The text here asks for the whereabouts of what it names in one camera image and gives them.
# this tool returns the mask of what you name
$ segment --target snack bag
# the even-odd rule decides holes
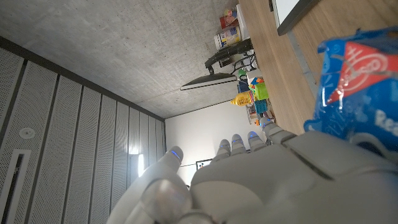
[[[322,76],[305,131],[346,139],[398,163],[398,27],[322,42]]]

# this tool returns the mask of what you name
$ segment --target white robotic arm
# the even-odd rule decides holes
[[[190,190],[172,148],[122,196],[108,223],[398,223],[398,168],[360,147],[312,131],[296,136],[261,120],[274,143],[222,140]]]

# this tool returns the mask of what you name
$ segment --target blue light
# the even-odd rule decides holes
[[[178,158],[179,160],[181,160],[181,158],[177,155],[176,152],[174,152],[174,151],[172,150],[172,153],[173,153],[175,156],[177,156],[177,158]]]

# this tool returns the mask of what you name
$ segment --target yellow bottle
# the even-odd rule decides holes
[[[251,103],[254,103],[254,97],[252,91],[238,93],[235,99],[231,100],[231,104],[238,106],[245,106]]]

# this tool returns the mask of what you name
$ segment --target gray wall panel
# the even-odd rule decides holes
[[[156,163],[156,120],[153,117],[148,117],[148,153],[149,165]]]
[[[111,208],[113,209],[127,188],[127,137],[129,107],[118,102],[113,160]]]
[[[139,111],[130,108],[129,154],[139,154]]]
[[[162,135],[163,135],[163,153],[166,152],[166,123],[162,122]]]
[[[101,94],[83,89],[64,223],[87,223]]]
[[[21,197],[18,202],[15,223],[25,220],[27,204],[30,199],[35,177],[37,160],[42,148],[43,135],[47,124],[57,74],[28,62],[21,87],[11,113],[4,140],[0,149],[0,191],[8,169],[13,149],[31,150]],[[19,131],[32,128],[35,135],[31,139],[22,139]]]
[[[0,48],[0,128],[24,59]]]
[[[144,169],[149,165],[148,115],[139,114],[139,153],[144,155]]]
[[[159,160],[163,156],[163,124],[156,120],[156,159]]]
[[[109,217],[115,118],[116,101],[103,96],[101,117],[99,119],[90,223],[106,223]]]
[[[60,77],[29,223],[61,223],[80,95],[80,84]]]
[[[139,154],[139,111],[133,108],[130,108],[129,114],[129,154]],[[127,160],[127,186],[130,186],[131,183],[138,177],[138,174],[136,172],[137,163],[132,163],[132,161],[135,160]]]

